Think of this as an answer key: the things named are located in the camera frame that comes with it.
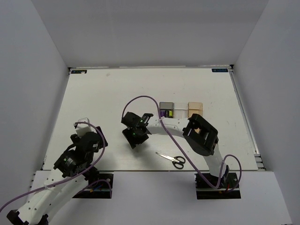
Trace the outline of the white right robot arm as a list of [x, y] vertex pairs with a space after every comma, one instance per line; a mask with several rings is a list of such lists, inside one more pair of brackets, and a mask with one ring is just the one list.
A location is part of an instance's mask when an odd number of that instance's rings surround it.
[[159, 118], [152, 113], [140, 117], [127, 112], [121, 123], [127, 127], [122, 133], [132, 149], [145, 142], [149, 135], [171, 134], [184, 138], [195, 153], [204, 157], [215, 186], [222, 187], [229, 181], [229, 168], [218, 147], [218, 131], [201, 115], [194, 113], [190, 118], [175, 119]]

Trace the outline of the black handled scissors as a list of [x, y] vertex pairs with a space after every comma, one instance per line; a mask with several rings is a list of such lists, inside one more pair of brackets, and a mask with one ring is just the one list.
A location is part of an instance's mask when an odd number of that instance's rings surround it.
[[176, 169], [183, 169], [184, 168], [184, 164], [186, 162], [185, 158], [184, 157], [181, 157], [181, 156], [175, 156], [175, 157], [171, 157], [171, 156], [168, 156], [168, 155], [165, 155], [163, 153], [159, 153], [159, 152], [156, 152], [157, 155], [169, 160], [172, 162], [173, 166], [176, 168]]

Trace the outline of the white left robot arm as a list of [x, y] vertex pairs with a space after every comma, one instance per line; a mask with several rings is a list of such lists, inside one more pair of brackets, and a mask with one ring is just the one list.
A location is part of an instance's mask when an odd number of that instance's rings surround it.
[[75, 123], [72, 144], [54, 163], [44, 185], [29, 192], [32, 197], [20, 208], [11, 210], [7, 219], [14, 225], [47, 225], [73, 196], [104, 179], [94, 166], [108, 142], [100, 127], [87, 122]]

